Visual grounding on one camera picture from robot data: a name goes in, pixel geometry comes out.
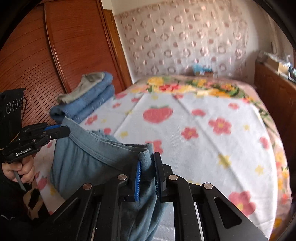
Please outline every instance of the metal pivot screw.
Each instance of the metal pivot screw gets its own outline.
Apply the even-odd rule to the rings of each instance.
[[[169,175],[168,178],[172,181],[176,181],[178,179],[178,176],[175,174]]]
[[[117,178],[118,178],[119,180],[123,181],[123,180],[127,179],[127,176],[126,176],[125,174],[120,174],[120,175],[118,175]]]
[[[84,190],[89,190],[89,189],[92,188],[92,185],[91,185],[90,183],[86,183],[86,184],[83,184],[82,188],[83,188]]]
[[[204,184],[204,188],[205,188],[205,189],[208,189],[208,190],[211,190],[211,189],[213,188],[213,185],[210,184],[210,183],[205,183],[205,184]]]

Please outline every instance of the stack of folded clothes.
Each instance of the stack of folded clothes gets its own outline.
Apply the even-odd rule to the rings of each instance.
[[[57,123],[62,123],[67,116],[80,124],[114,95],[112,80],[113,76],[108,72],[83,75],[80,84],[73,92],[57,97],[59,104],[50,109],[50,117]]]

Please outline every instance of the white blanket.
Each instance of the white blanket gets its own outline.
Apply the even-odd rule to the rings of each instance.
[[[195,184],[212,183],[270,237],[277,208],[276,164],[267,130],[252,104],[196,93],[127,90],[95,110],[81,126],[103,129],[123,143],[154,143],[162,162],[175,174]],[[38,180],[48,176],[53,158],[49,149],[54,144],[35,157]],[[54,212],[63,199],[48,180],[46,184],[41,194]],[[170,205],[154,240],[174,240],[173,230]]]

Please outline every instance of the black camera housing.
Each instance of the black camera housing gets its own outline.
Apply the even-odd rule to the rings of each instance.
[[[0,149],[5,148],[22,128],[22,107],[26,88],[0,93]]]

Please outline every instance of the fabric waistband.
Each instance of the fabric waistband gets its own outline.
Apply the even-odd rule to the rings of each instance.
[[[120,171],[128,162],[141,160],[141,180],[150,180],[154,177],[151,162],[153,144],[126,145],[108,140],[100,131],[85,130],[67,117],[61,126],[68,126],[71,129],[68,138],[95,159]]]

